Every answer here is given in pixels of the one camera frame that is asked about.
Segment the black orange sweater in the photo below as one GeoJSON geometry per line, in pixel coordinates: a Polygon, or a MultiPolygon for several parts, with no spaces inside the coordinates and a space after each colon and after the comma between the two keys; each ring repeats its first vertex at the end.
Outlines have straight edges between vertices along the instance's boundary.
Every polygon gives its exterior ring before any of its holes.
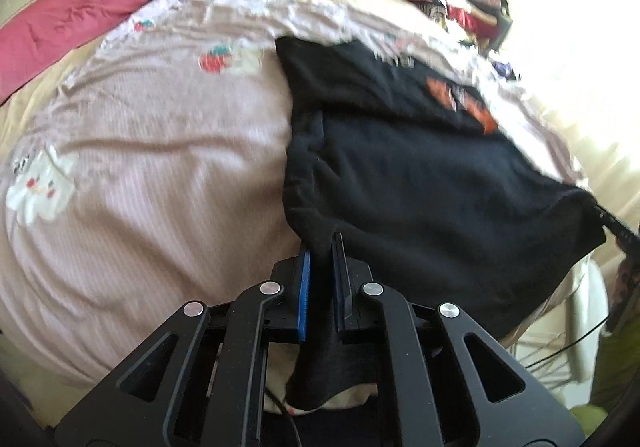
{"type": "Polygon", "coordinates": [[[293,98],[285,217],[314,255],[341,235],[378,283],[503,339],[604,242],[593,196],[535,170],[475,90],[356,40],[276,51],[293,98]]]}

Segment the lilac strawberry print blanket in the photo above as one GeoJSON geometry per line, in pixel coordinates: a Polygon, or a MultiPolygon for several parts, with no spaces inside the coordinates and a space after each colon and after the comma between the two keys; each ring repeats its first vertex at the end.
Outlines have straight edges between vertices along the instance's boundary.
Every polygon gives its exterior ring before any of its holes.
{"type": "Polygon", "coordinates": [[[535,170],[582,189],[524,92],[437,25],[413,33],[333,2],[152,0],[2,162],[1,329],[26,356],[96,383],[181,304],[231,301],[304,245],[283,206],[284,36],[419,60],[475,90],[535,170]]]}

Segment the white curtain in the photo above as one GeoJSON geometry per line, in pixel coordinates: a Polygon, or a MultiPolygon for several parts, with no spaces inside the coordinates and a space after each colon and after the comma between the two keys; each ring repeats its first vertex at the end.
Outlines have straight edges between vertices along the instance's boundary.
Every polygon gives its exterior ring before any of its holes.
{"type": "Polygon", "coordinates": [[[506,40],[599,202],[639,222],[639,0],[509,0],[506,40]]]}

